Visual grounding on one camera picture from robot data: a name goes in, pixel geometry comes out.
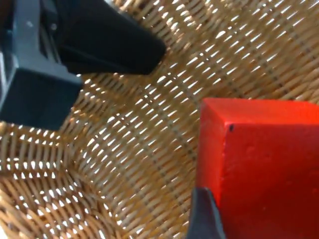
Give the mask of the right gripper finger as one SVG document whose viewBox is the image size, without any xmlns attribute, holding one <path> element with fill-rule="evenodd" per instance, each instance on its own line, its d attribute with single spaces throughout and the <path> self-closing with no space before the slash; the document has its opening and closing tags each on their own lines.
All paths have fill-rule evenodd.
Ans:
<svg viewBox="0 0 319 239">
<path fill-rule="evenodd" d="M 189 239 L 226 238 L 218 207 L 208 188 L 196 187 L 192 191 L 187 237 Z"/>
</svg>

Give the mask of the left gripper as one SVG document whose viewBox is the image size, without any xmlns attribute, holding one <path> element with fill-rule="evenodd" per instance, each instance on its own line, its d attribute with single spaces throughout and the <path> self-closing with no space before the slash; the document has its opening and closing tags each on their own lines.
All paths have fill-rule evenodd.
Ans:
<svg viewBox="0 0 319 239">
<path fill-rule="evenodd" d="M 58 130 L 83 87 L 62 63 L 51 0 L 0 3 L 0 119 Z"/>
</svg>

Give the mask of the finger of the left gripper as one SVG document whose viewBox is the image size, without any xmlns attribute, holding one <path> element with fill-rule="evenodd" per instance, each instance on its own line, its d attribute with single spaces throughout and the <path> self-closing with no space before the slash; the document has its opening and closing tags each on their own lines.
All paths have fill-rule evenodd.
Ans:
<svg viewBox="0 0 319 239">
<path fill-rule="evenodd" d="M 148 75 L 166 52 L 165 43 L 110 0 L 58 0 L 56 43 L 74 74 Z"/>
</svg>

